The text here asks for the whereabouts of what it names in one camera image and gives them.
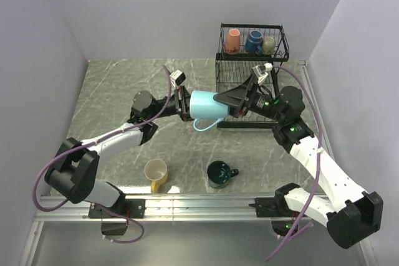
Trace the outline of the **pink ceramic mug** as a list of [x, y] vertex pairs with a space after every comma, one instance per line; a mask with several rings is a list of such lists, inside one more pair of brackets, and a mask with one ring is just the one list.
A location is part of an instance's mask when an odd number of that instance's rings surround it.
[[237, 54], [241, 47], [241, 33], [239, 29], [230, 29], [225, 40], [225, 53]]

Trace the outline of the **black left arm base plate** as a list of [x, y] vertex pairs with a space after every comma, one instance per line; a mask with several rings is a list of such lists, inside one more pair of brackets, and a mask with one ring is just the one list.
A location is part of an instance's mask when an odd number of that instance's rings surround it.
[[[118, 200], [112, 207], [107, 207], [109, 211], [124, 217], [142, 219], [145, 213], [144, 199], [122, 199]], [[99, 205], [92, 205], [89, 209], [89, 219], [108, 219], [114, 216], [106, 212]]]

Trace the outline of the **beige ceramic mug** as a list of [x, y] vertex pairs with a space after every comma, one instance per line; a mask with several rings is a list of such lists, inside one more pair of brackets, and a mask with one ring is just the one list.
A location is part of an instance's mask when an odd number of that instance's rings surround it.
[[262, 49], [265, 55], [272, 55], [275, 51], [276, 40], [274, 36], [266, 36], [263, 38]]

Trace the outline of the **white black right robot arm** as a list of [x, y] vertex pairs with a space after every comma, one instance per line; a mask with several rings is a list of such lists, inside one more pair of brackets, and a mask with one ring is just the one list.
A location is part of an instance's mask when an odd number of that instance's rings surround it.
[[327, 196], [311, 195], [295, 183], [275, 191], [272, 199], [257, 198], [252, 204], [258, 217], [289, 217], [303, 213], [322, 224], [333, 241], [348, 249], [380, 229], [383, 199], [352, 180], [319, 144], [320, 139], [301, 117], [305, 108], [302, 91], [284, 87], [276, 97], [260, 92], [255, 76], [218, 93], [214, 100], [229, 107], [231, 116], [254, 112], [277, 123], [272, 132], [277, 143], [300, 162]]

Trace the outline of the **dark blue ceramic mug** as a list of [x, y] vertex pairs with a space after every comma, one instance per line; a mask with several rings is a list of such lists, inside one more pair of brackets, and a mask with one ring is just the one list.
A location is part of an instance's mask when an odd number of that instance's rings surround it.
[[251, 30], [247, 36], [244, 50], [248, 54], [260, 55], [263, 52], [262, 49], [263, 34], [258, 30]]

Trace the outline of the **light blue ceramic mug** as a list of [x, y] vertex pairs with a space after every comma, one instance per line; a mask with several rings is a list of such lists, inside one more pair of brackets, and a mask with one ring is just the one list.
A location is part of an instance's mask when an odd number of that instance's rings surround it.
[[[193, 128], [196, 131], [207, 131], [218, 123], [224, 121], [229, 115], [229, 107], [214, 100], [215, 92], [194, 90], [190, 97], [190, 117], [194, 119]], [[198, 128], [201, 120], [214, 120], [214, 123], [206, 128]]]

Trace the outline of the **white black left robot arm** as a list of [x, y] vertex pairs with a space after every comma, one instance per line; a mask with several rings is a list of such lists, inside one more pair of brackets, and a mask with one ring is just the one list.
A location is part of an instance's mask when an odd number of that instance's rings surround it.
[[176, 87], [170, 96], [156, 99], [142, 91], [133, 98], [130, 118], [121, 127], [91, 140], [66, 139], [58, 150], [58, 159], [49, 167], [45, 182], [73, 204], [92, 202], [110, 217], [127, 213], [126, 195], [111, 183], [97, 180], [99, 166], [122, 151], [141, 146], [154, 136], [155, 119], [178, 115], [190, 121], [190, 93]]

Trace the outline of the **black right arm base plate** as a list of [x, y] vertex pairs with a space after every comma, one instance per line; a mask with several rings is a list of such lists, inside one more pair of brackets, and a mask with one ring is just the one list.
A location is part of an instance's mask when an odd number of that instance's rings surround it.
[[249, 207], [255, 209], [257, 218], [267, 217], [292, 217], [299, 215], [304, 208], [303, 203], [289, 204], [285, 197], [257, 197]]

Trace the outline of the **dark green ceramic mug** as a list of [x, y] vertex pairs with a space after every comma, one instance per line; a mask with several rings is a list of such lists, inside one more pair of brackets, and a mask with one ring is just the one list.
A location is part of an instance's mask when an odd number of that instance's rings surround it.
[[206, 173], [208, 185], [213, 189], [222, 189], [231, 178], [239, 174], [239, 170], [231, 168], [224, 161], [213, 161], [208, 165]]

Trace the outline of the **yellow ceramic mug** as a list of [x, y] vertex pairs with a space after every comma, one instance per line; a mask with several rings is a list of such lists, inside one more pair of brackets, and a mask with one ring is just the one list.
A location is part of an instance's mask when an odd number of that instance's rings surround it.
[[168, 168], [163, 160], [152, 159], [145, 165], [144, 174], [151, 182], [151, 193], [156, 193], [168, 179]]

